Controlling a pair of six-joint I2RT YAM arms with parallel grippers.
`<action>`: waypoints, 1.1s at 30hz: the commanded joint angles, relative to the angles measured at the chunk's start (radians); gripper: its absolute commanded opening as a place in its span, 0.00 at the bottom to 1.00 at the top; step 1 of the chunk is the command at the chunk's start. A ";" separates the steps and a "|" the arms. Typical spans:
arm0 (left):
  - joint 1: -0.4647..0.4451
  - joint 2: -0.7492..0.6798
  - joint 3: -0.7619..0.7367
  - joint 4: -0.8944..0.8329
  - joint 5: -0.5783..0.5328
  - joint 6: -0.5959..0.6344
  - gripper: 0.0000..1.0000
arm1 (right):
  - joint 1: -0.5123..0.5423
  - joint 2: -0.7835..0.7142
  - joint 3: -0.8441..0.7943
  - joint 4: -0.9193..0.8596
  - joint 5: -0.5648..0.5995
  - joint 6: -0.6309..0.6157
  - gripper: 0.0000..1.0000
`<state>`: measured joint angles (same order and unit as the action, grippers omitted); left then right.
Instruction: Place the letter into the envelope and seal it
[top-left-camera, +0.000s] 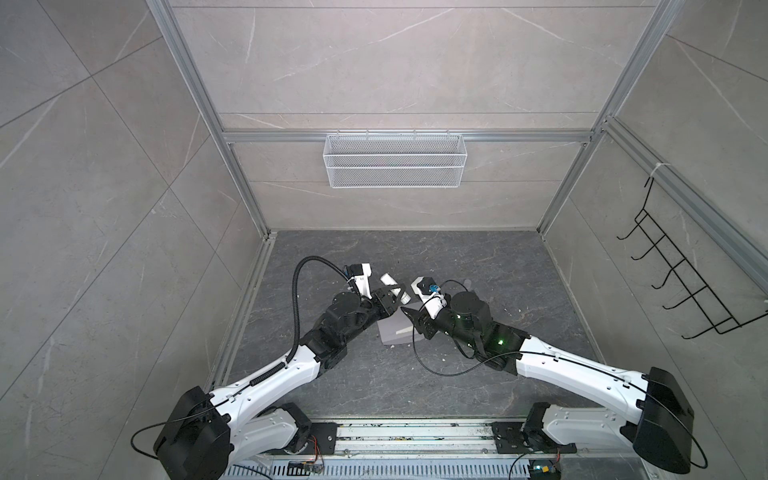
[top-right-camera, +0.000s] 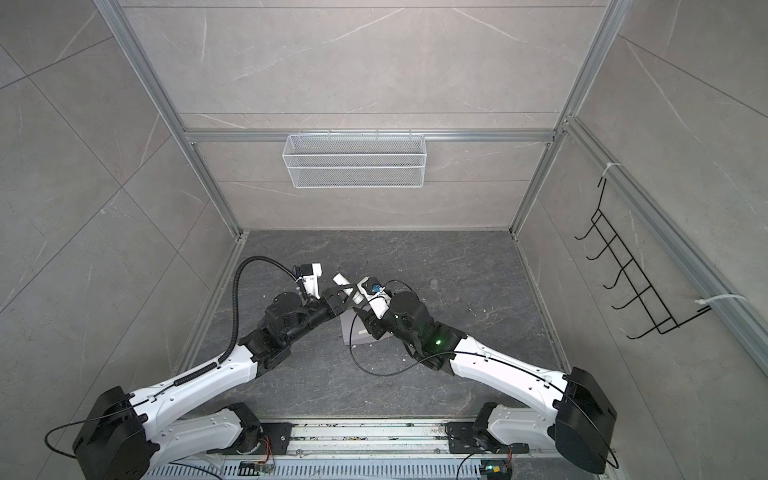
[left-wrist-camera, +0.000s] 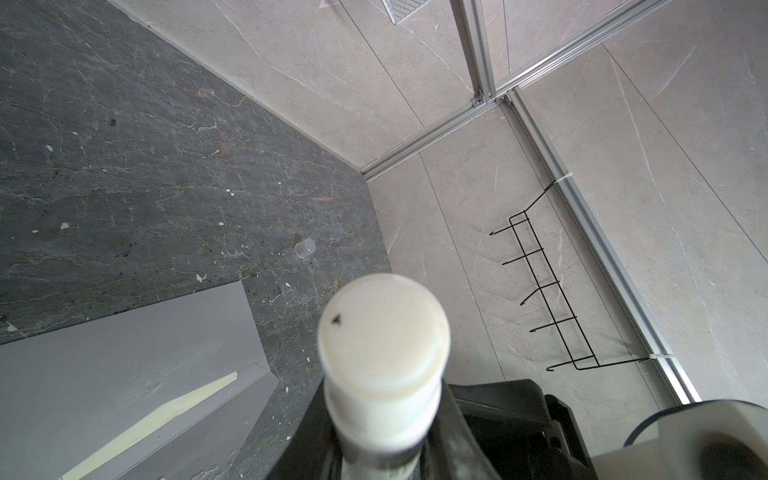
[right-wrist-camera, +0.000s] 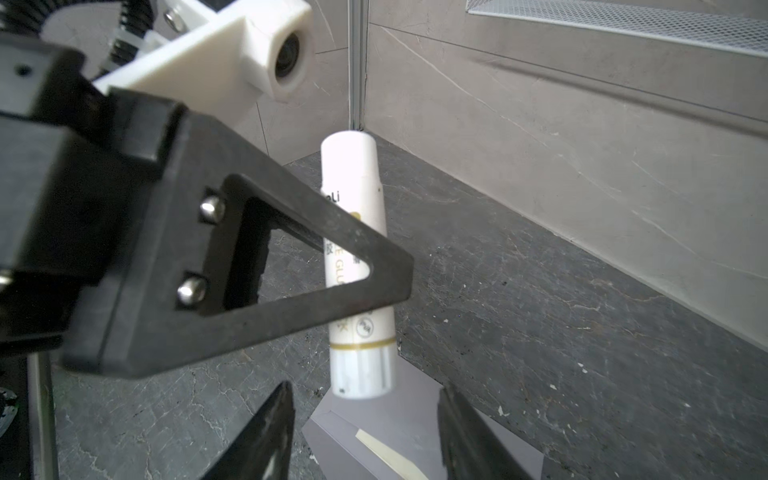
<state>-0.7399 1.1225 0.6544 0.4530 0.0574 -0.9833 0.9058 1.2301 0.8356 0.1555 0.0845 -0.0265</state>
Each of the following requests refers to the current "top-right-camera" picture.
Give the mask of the grey purple envelope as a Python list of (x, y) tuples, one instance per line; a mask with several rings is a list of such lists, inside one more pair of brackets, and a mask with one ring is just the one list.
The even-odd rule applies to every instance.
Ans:
[(355, 312), (349, 310), (340, 316), (341, 338), (345, 346), (365, 345), (376, 342), (360, 319), (355, 317)]

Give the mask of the white glue stick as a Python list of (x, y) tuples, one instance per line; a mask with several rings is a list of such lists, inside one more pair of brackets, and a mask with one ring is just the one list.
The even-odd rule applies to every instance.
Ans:
[(333, 277), (333, 281), (348, 296), (352, 296), (357, 292), (357, 285), (353, 282), (350, 282), (341, 273), (337, 273)]

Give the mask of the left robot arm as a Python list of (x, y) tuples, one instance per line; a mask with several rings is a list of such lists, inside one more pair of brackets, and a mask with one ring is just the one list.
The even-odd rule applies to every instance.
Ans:
[(113, 387), (95, 401), (73, 442), (87, 479), (139, 479), (160, 460), (161, 431), (187, 412), (275, 368), (293, 342), (341, 315), (363, 296), (332, 287), (304, 300), (295, 292), (277, 295), (258, 327), (240, 338), (223, 359), (214, 358), (174, 378), (125, 392)]

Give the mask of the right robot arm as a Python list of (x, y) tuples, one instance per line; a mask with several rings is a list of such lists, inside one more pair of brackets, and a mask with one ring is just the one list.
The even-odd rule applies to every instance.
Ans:
[(415, 364), (477, 381), (533, 409), (529, 432), (572, 464), (593, 474), (619, 466), (611, 447), (617, 411), (588, 371), (544, 369), (495, 351), (435, 320), (412, 291), (355, 293), (351, 303), (369, 334), (391, 334)]

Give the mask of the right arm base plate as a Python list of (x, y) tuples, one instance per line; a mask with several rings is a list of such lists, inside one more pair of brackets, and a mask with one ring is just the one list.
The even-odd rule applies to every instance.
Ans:
[(482, 453), (475, 438), (472, 422), (448, 422), (444, 428), (451, 454)]

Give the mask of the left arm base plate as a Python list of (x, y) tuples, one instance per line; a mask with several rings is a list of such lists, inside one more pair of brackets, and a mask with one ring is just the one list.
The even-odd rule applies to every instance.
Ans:
[(292, 430), (293, 424), (289, 422), (263, 423), (261, 425), (261, 432), (258, 435), (256, 448), (251, 454), (265, 457), (267, 453), (266, 443), (269, 443), (272, 455), (286, 455), (291, 441)]

